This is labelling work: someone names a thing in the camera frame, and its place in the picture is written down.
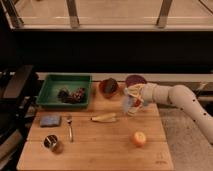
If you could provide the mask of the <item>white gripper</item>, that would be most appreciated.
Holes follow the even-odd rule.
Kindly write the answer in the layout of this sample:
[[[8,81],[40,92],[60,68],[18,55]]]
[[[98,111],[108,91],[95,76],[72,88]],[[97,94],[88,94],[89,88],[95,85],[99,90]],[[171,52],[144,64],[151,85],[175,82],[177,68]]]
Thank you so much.
[[[142,101],[136,100],[128,109],[128,114],[133,116],[135,115],[140,108],[147,105],[147,103],[153,102],[153,93],[154,89],[156,88],[156,84],[147,83],[145,86],[144,84],[135,84],[131,85],[126,88],[126,93],[132,97],[139,97],[140,93],[142,94]]]

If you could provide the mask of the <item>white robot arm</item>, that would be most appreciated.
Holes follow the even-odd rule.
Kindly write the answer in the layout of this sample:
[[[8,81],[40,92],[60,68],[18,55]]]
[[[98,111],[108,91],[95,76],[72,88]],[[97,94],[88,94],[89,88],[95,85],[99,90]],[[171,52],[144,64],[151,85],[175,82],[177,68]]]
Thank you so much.
[[[141,102],[172,105],[181,109],[197,124],[208,142],[213,144],[213,117],[201,106],[188,87],[135,84],[126,87],[125,94]]]

